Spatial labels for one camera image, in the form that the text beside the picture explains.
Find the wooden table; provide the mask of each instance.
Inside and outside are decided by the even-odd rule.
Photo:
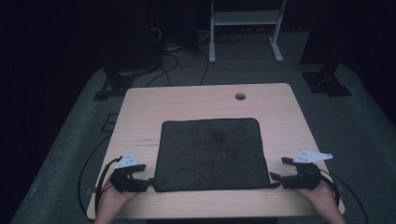
[[[243,93],[245,100],[235,95]],[[318,151],[304,115],[288,84],[164,87],[128,90],[104,159],[132,151],[146,171],[134,178],[154,177],[161,127],[166,120],[254,118],[260,123],[268,170],[296,175],[282,163],[300,149]],[[318,167],[327,170],[323,161]],[[340,211],[345,207],[340,203]],[[315,215],[309,202],[290,189],[208,190],[157,193],[152,187],[123,209],[120,218],[292,217]],[[94,218],[94,195],[87,211]]]

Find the white tag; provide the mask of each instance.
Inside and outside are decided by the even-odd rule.
[[[119,168],[124,168],[124,167],[129,167],[129,166],[134,166],[138,165],[139,161],[137,158],[132,154],[132,152],[128,152],[122,159],[117,163],[116,169]]]
[[[332,159],[332,154],[313,152],[308,150],[301,150],[300,153],[294,157],[293,161],[298,163],[310,163],[314,161],[324,161]]]

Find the dark wall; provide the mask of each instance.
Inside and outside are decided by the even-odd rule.
[[[150,67],[158,58],[146,0],[0,4],[0,220],[7,223],[91,75],[104,61]]]
[[[396,2],[322,0],[301,63],[336,58],[396,125]]]
[[[0,8],[0,219],[7,222],[99,68],[99,42],[81,1],[2,1]]]

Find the white shelf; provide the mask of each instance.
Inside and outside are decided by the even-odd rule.
[[[215,12],[214,25],[276,24],[278,14],[278,10]]]

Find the metal stand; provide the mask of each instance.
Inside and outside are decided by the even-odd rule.
[[[280,10],[271,11],[235,11],[235,12],[215,12],[214,0],[210,9],[210,41],[209,41],[209,61],[216,61],[215,52],[215,26],[217,25],[265,25],[274,24],[276,26],[274,36],[270,37],[270,44],[276,57],[276,61],[283,62],[282,54],[277,46],[277,37],[287,0],[282,0]]]
[[[303,73],[312,93],[327,93],[329,96],[351,96],[346,86],[341,85],[334,72],[338,63],[325,63],[318,72]]]
[[[121,75],[119,71],[109,63],[105,63],[103,69],[105,70],[107,79],[102,89],[93,97],[94,101],[104,101],[107,100],[107,97],[125,96],[125,93],[132,88],[136,77],[151,73],[156,67],[153,66],[143,72],[139,71],[137,74],[129,76]]]

